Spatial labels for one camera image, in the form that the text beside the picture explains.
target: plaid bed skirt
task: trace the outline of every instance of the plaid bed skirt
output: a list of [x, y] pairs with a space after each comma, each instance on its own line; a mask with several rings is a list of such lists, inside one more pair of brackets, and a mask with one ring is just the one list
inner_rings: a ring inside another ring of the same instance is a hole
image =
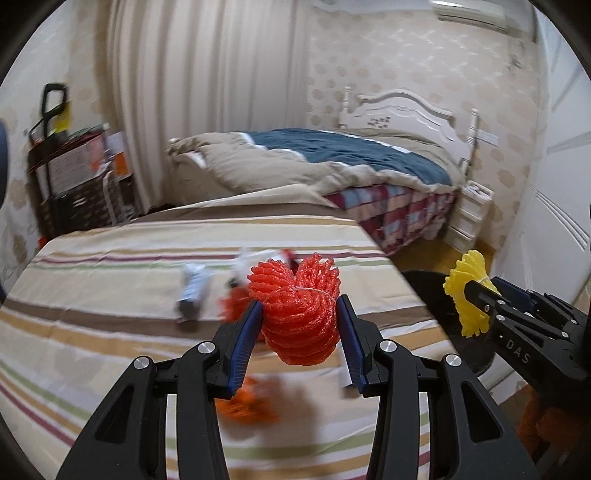
[[445, 217], [454, 198], [454, 193], [422, 193], [394, 185], [352, 187], [326, 196], [346, 210], [387, 255]]

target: white door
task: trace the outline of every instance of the white door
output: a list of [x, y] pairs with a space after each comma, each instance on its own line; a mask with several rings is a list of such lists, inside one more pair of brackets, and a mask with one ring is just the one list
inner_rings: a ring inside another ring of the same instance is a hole
[[537, 17], [547, 61], [548, 127], [492, 275], [574, 301], [591, 270], [591, 80], [554, 25]]

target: white drawer unit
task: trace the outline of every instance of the white drawer unit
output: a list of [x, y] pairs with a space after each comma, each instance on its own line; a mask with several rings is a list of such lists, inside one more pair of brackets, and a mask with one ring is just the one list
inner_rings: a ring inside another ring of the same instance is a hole
[[482, 226], [482, 219], [461, 208], [455, 208], [449, 224], [453, 225], [459, 232], [465, 233], [468, 236], [476, 236]]
[[459, 192], [443, 241], [462, 253], [473, 248], [493, 196], [493, 191], [469, 180]]
[[484, 219], [491, 207], [493, 196], [494, 192], [492, 190], [473, 180], [468, 180], [460, 190], [456, 209], [459, 208], [479, 219]]
[[468, 250], [471, 250], [472, 247], [474, 247], [476, 237], [466, 235], [465, 233], [456, 230], [454, 227], [448, 226], [443, 241], [462, 252], [462, 254], [465, 254]]

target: white wooden headboard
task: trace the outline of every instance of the white wooden headboard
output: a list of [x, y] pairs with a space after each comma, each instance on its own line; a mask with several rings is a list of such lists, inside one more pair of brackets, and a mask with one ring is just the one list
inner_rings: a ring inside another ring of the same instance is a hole
[[450, 125], [453, 112], [431, 105], [409, 90], [390, 90], [380, 95], [358, 95], [359, 106], [353, 112], [351, 89], [344, 92], [339, 128], [389, 128], [420, 135], [441, 145], [462, 172], [472, 161], [478, 131], [478, 110], [472, 109], [466, 141]]

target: air conditioner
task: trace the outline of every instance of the air conditioner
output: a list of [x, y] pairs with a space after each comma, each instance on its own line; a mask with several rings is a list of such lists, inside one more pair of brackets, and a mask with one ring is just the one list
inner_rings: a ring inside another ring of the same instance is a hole
[[440, 20], [460, 22], [507, 32], [507, 17], [502, 6], [483, 0], [430, 0]]

